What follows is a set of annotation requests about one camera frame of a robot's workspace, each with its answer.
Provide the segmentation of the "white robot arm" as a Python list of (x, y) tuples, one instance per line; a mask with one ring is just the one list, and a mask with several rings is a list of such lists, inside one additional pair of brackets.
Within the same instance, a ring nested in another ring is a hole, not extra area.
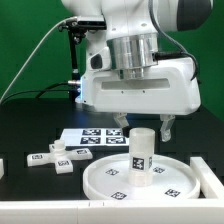
[(86, 35), (86, 71), (76, 103), (109, 112), (129, 134), (128, 113), (157, 114), (161, 138), (171, 139), (177, 115), (200, 104), (195, 58), (184, 47), (165, 53), (158, 38), (200, 27), (213, 0), (61, 0)]

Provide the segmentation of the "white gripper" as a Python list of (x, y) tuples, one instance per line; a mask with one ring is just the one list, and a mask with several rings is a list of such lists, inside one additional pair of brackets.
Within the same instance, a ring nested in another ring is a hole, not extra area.
[(81, 80), (81, 100), (97, 112), (114, 113), (120, 128), (129, 126), (126, 113), (161, 115), (161, 140), (171, 139), (174, 115), (188, 115), (200, 104), (197, 80), (192, 80), (190, 58), (161, 60), (144, 69), (140, 79), (121, 80), (117, 71), (86, 72)]

